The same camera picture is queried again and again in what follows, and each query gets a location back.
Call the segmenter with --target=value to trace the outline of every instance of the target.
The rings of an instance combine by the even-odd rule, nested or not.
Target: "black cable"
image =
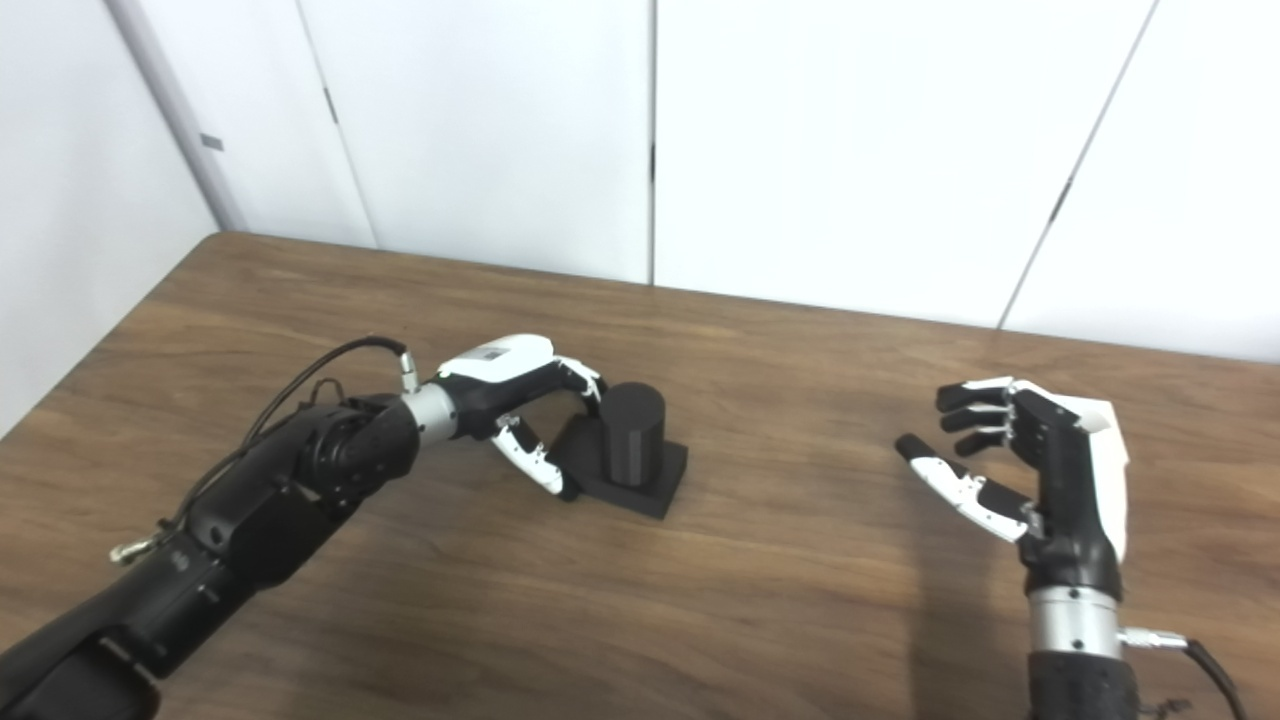
[[[289,384],[284,386],[284,389],[276,393],[274,398],[271,398],[271,402],[269,402],[266,407],[262,410],[262,413],[257,416],[257,419],[253,420],[253,425],[250,428],[248,434],[244,436],[244,439],[241,442],[241,446],[233,450],[230,454],[228,454],[218,462],[215,462],[209,470],[205,471],[204,475],[200,477],[198,480],[195,482],[195,484],[191,486],[191,489],[187,491],[186,497],[183,497],[182,502],[178,503],[178,510],[174,511],[173,516],[160,520],[159,523],[161,530],[160,539],[161,541],[168,539],[169,537],[173,536],[173,533],[178,532],[178,529],[182,528],[182,523],[187,519],[187,514],[191,511],[191,506],[195,505],[196,498],[198,498],[209,486],[216,482],[223,473],[229,470],[233,465],[236,465],[236,462],[238,462],[242,457],[244,457],[244,455],[247,455],[248,451],[253,448],[253,446],[265,439],[276,428],[279,428],[285,421],[288,421],[289,418],[292,418],[291,414],[287,418],[282,418],[279,421],[276,421],[266,430],[262,429],[262,425],[266,424],[266,421],[271,418],[271,415],[274,415],[275,411],[280,409],[280,405],[283,405],[284,401],[288,400],[294,391],[302,387],[302,383],[307,382],[307,379],[310,379],[311,375],[320,372],[321,368],[332,363],[334,359],[346,355],[347,352],[351,352],[352,350],[356,350],[358,347],[385,347],[387,350],[394,352],[397,357],[403,355],[408,350],[402,342],[397,342],[394,340],[379,336],[369,336],[339,345],[338,347],[321,355],[315,363],[312,363],[305,370],[298,373],[298,375],[294,377],[293,380],[289,382]],[[339,383],[333,378],[324,378],[320,382],[317,382],[316,386],[311,389],[312,404],[315,404],[320,388],[328,383],[333,383],[334,388],[338,392],[339,402],[346,400],[346,393],[343,392],[342,383]]]
[[[311,386],[311,398],[307,400],[307,405],[314,406],[316,404],[316,400],[320,398],[320,388],[328,384],[332,384],[333,392],[338,395],[338,405],[342,405],[343,402],[347,401],[347,392],[342,388],[340,382],[335,380],[334,378],[321,378],[320,380],[316,382],[316,384]]]
[[[1240,694],[1235,689],[1235,683],[1231,682],[1231,676],[1226,674],[1226,670],[1213,660],[1213,656],[1204,650],[1204,646],[1199,641],[1187,641],[1187,650],[1183,652],[1188,657],[1196,661],[1204,670],[1206,674],[1217,685],[1217,689],[1222,691],[1222,696],[1226,698],[1226,703],[1231,706],[1231,716],[1235,720],[1248,720],[1248,715],[1244,712],[1244,703],[1240,702]]]
[[[337,357],[346,355],[352,350],[356,350],[357,347],[385,347],[387,350],[394,352],[397,357],[404,355],[404,352],[408,351],[408,348],[404,346],[403,342],[397,342],[394,340],[379,336],[369,336],[339,345],[338,347],[334,347],[329,352],[325,352],[315,363],[308,365],[307,369],[298,373],[298,377],[293,378],[293,382],[284,386],[284,389],[282,389],[274,398],[271,398],[271,402],[266,405],[266,407],[262,410],[262,414],[257,416],[257,420],[253,420],[253,425],[250,427],[248,433],[241,442],[241,447],[248,445],[248,442],[253,439],[262,430],[262,425],[265,425],[266,421],[271,419],[271,415],[274,415],[275,411],[280,409],[280,405],[284,405],[284,401],[288,400],[289,396],[293,395],[296,389],[302,387],[302,383],[311,379],[311,375],[319,373],[321,368],[332,363]]]

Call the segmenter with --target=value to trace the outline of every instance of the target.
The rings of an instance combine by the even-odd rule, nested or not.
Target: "black cylinder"
[[[658,477],[666,418],[662,393],[644,383],[622,383],[604,393],[600,420],[609,482],[636,488]]]
[[[1027,669],[1030,720],[1138,720],[1138,680],[1124,660],[1033,652]]]

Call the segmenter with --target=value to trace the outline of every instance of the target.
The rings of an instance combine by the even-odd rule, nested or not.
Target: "white door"
[[[1007,327],[1280,361],[1280,6],[1162,0]]]
[[[649,279],[649,0],[302,0],[379,245]]]
[[[215,229],[106,6],[0,1],[0,436]]]
[[[376,245],[294,0],[109,1],[228,229]]]
[[[1151,0],[658,6],[658,284],[995,327]]]

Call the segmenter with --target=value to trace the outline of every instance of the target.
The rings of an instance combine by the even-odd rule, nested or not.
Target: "black square base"
[[[663,442],[662,471],[649,484],[632,488],[605,478],[603,436],[604,423],[599,418],[575,415],[552,443],[547,459],[591,497],[659,520],[666,518],[676,488],[685,477],[689,448]]]

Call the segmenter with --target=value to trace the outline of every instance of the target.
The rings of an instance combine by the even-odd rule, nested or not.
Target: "robotic arm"
[[[303,404],[262,429],[325,363],[362,346],[399,356],[403,395]],[[493,439],[539,484],[572,500],[573,482],[545,461],[541,442],[511,413],[571,389],[594,414],[604,387],[598,373],[554,355],[539,336],[463,352],[425,384],[396,341],[370,337],[335,348],[276,397],[160,532],[111,552],[120,565],[137,560],[127,574],[0,655],[0,720],[154,717],[160,698],[152,679],[168,678],[253,594],[288,580],[365,498],[408,474],[429,445]]]
[[[1119,625],[1129,455],[1111,404],[1005,377],[942,387],[937,409],[943,430],[973,430],[956,442],[957,455],[1006,446],[1038,473],[1032,500],[938,456],[914,434],[896,442],[915,474],[956,510],[1018,546],[1030,605],[1032,720],[1135,720],[1139,712],[1162,717],[1185,708],[1183,701],[1139,703],[1124,646],[1185,652],[1244,720],[1230,678],[1197,641]]]

